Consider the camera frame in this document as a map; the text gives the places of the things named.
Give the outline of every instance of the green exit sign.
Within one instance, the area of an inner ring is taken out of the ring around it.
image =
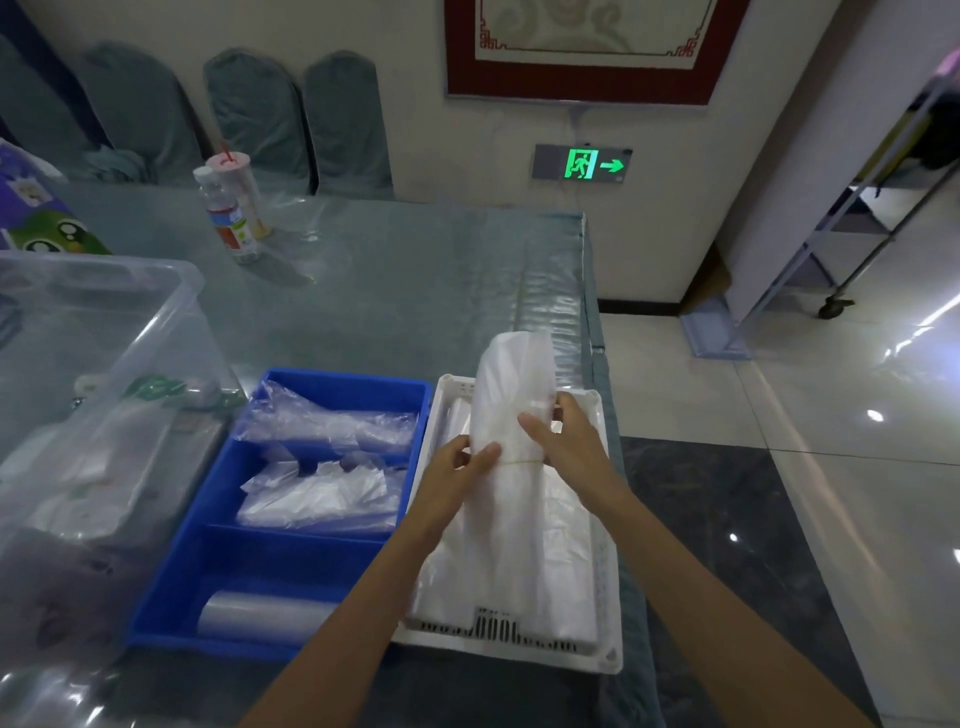
[[[535,180],[623,182],[633,153],[632,149],[613,147],[538,144],[532,176]]]

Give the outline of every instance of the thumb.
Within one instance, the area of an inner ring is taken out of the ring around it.
[[[523,431],[530,435],[530,439],[537,443],[544,451],[550,447],[553,431],[550,426],[529,412],[521,412],[516,421],[523,427]]]
[[[465,470],[471,478],[479,477],[493,470],[496,461],[500,459],[501,447],[499,443],[490,443],[479,452],[470,456],[470,462]]]

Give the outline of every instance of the green arrow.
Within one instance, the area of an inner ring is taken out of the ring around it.
[[[603,163],[600,165],[600,167],[601,167],[602,169],[609,169],[609,170],[610,170],[610,173],[611,173],[612,175],[615,175],[617,172],[619,172],[621,169],[623,169],[623,162],[620,161],[619,159],[614,159],[613,161],[605,161],[605,162],[603,162]]]

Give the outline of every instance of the blue container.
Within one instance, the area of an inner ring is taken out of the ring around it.
[[[399,513],[407,509],[432,390],[425,381],[272,369],[264,376],[333,410],[417,412],[409,452],[385,455],[407,466]],[[255,398],[263,396],[262,388]],[[339,460],[327,446],[284,442],[305,468]],[[389,533],[361,537],[248,528],[236,524],[246,495],[240,486],[265,465],[262,446],[227,440],[184,517],[170,552],[133,617],[128,644],[197,649],[231,657],[290,660],[295,648],[197,636],[197,620],[219,591],[339,602],[379,553]]]

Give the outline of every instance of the table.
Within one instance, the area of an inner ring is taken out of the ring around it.
[[[201,306],[248,392],[272,366],[431,382],[471,376],[497,333],[550,328],[558,383],[601,392],[622,471],[582,215],[274,196],[265,200],[276,227],[265,254],[240,266],[192,190],[75,183],[59,194],[116,254],[186,259],[201,270]],[[661,724],[645,599],[622,568],[620,578],[620,675],[393,645],[361,724]],[[278,670],[128,650],[108,694],[103,682],[84,692],[85,715],[100,701],[111,726],[138,717],[140,726],[143,716],[232,724]]]

